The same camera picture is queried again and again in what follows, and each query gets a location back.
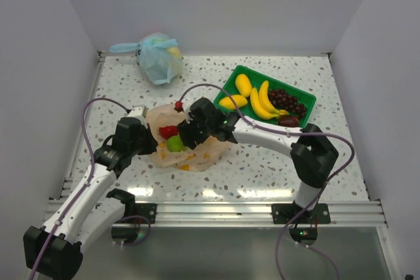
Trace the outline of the green lime fruit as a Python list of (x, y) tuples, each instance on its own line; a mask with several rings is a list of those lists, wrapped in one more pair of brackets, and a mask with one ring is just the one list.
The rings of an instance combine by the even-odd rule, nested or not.
[(166, 145), (170, 152), (182, 152), (184, 150), (184, 144), (182, 143), (179, 135), (170, 137), (167, 140)]

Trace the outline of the orange banana-print plastic bag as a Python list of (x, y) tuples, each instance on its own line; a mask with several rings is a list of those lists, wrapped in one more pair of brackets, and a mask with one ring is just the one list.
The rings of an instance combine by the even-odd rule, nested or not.
[(186, 148), (180, 152), (169, 151), (167, 141), (160, 135), (159, 128), (176, 126), (185, 118), (183, 112), (175, 111), (173, 104), (158, 106), (148, 111), (146, 121), (158, 143), (156, 152), (150, 155), (150, 159), (155, 166), (161, 168), (174, 167), (194, 172), (205, 171), (230, 149), (231, 144), (220, 142), (211, 136), (193, 150)]

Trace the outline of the yellow mango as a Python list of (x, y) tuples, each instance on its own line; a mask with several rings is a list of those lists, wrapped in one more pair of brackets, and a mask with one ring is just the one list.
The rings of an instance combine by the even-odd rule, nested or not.
[(248, 98), (251, 94), (253, 86), (246, 74), (241, 73), (235, 79), (235, 86), (241, 96)]
[(235, 110), (236, 108), (242, 108), (248, 104), (247, 98), (240, 95), (235, 94), (231, 97), (226, 96), (219, 101), (219, 106), (228, 109), (228, 110)]

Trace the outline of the yellow banana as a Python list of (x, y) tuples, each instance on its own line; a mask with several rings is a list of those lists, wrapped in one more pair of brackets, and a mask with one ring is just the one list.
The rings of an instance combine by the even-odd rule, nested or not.
[(280, 116), (288, 115), (286, 110), (277, 110), (268, 99), (269, 82), (264, 81), (260, 89), (252, 88), (249, 99), (254, 113), (263, 120), (278, 119)]

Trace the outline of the dark red grape bunch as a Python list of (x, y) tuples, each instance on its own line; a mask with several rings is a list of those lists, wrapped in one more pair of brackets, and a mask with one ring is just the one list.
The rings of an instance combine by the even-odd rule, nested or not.
[(299, 119), (306, 117), (307, 108), (300, 103), (296, 96), (292, 96), (284, 89), (272, 89), (268, 92), (270, 103), (278, 110), (285, 110), (296, 115)]

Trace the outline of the dark red plum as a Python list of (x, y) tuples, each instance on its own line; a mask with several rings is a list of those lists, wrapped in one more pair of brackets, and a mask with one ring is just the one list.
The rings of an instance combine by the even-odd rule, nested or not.
[(282, 127), (299, 127), (299, 119), (293, 115), (281, 115), (277, 120), (277, 124)]

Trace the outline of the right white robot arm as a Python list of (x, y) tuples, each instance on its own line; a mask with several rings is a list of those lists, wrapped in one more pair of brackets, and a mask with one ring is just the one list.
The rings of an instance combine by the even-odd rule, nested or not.
[(206, 98), (187, 108), (178, 101), (175, 110), (185, 114), (177, 129), (182, 144), (191, 150), (212, 136), (220, 142), (260, 146), (290, 157), (300, 180), (293, 204), (307, 212), (315, 207), (338, 158), (338, 151), (316, 125), (308, 130), (287, 128), (237, 112), (224, 114)]

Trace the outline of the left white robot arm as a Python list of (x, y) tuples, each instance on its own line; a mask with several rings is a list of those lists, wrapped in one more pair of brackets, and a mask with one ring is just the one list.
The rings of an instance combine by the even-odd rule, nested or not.
[(118, 221), (151, 225), (138, 213), (133, 194), (110, 189), (136, 155), (149, 155), (158, 143), (141, 116), (123, 117), (113, 135), (91, 151), (91, 165), (76, 190), (39, 228), (24, 234), (26, 265), (30, 279), (42, 273), (54, 279), (72, 279), (83, 261), (88, 242)]

